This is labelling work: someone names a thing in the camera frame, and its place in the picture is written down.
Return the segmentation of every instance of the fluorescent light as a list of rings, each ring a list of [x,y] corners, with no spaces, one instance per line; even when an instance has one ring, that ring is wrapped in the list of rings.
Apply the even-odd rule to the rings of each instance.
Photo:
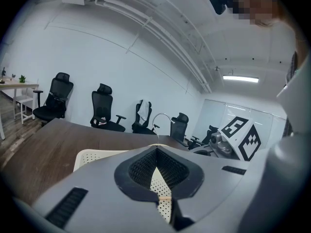
[[[242,110],[242,111],[244,111],[244,110],[245,110],[245,109],[242,109],[242,108],[239,108],[239,107],[230,106],[230,105],[228,105],[228,107],[233,108],[233,109]]]
[[[247,81],[258,83],[259,78],[243,77],[243,76],[233,76],[233,75],[224,75],[224,80],[237,80],[237,81]]]

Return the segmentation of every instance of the ceiling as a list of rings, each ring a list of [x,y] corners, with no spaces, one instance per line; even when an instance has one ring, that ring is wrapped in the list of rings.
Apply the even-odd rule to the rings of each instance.
[[[294,33],[282,23],[261,28],[228,11],[219,16],[209,0],[121,1],[153,17],[192,51],[190,55],[197,58],[195,61],[210,84],[220,79],[215,67],[220,68],[221,74],[234,70],[239,75],[266,79],[269,74],[280,73],[284,79],[290,66]]]

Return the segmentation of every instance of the black slot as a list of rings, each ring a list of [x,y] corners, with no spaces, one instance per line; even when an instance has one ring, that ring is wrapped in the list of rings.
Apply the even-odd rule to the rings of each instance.
[[[240,169],[240,168],[233,167],[233,166],[224,166],[222,168],[222,170],[225,170],[225,171],[228,171],[228,172],[231,172],[231,173],[241,174],[241,175],[244,175],[245,172],[246,172],[245,169]]]
[[[63,229],[87,193],[85,189],[73,188],[45,217],[46,220]]]

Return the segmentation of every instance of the brown table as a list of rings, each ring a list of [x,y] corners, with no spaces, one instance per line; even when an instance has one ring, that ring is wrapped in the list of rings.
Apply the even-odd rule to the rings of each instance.
[[[2,175],[14,194],[31,205],[49,187],[72,173],[78,152],[132,150],[154,143],[156,135],[100,130],[54,119],[25,142]],[[170,136],[161,135],[160,143],[187,150]]]

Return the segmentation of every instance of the person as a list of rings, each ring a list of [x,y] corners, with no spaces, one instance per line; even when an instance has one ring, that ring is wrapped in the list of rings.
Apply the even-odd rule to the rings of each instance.
[[[293,30],[296,50],[286,75],[287,84],[295,73],[299,71],[310,49],[307,38],[295,19],[280,0],[233,0],[233,12],[235,12],[235,7],[237,8],[236,12],[239,15],[248,17],[251,24],[256,24],[260,27],[272,27],[276,21],[281,21]],[[291,124],[287,119],[283,137],[289,136],[292,133]]]

